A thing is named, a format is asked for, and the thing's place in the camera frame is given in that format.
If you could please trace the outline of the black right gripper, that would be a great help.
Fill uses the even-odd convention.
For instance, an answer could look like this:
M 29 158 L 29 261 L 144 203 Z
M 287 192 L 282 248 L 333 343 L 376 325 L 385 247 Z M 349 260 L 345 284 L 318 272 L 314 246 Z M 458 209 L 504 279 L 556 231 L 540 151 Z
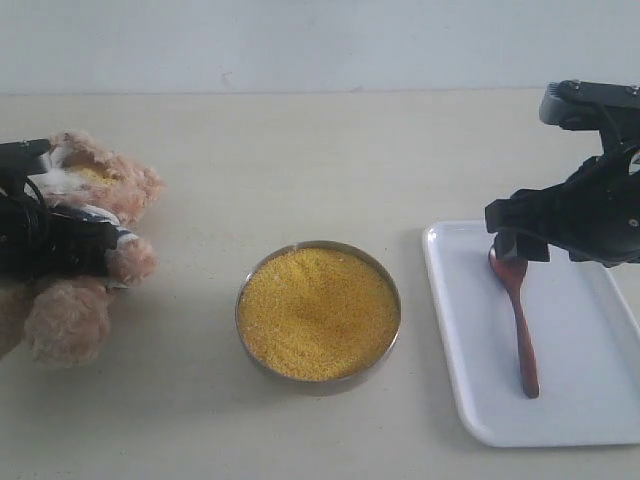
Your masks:
M 576 262 L 637 264 L 639 172 L 630 165 L 639 158 L 639 85 L 552 82 L 538 115 L 563 130 L 598 131 L 610 151 L 588 158 L 562 183 L 489 203 L 484 219 L 496 257 L 549 262 L 554 246 Z

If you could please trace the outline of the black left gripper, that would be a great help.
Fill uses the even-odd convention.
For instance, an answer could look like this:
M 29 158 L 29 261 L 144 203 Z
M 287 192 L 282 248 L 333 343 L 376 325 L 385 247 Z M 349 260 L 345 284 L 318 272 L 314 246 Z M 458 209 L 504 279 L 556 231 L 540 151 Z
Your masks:
M 82 209 L 54 209 L 28 177 L 51 169 L 48 139 L 1 144 L 1 275 L 22 282 L 46 276 L 107 277 L 116 220 Z

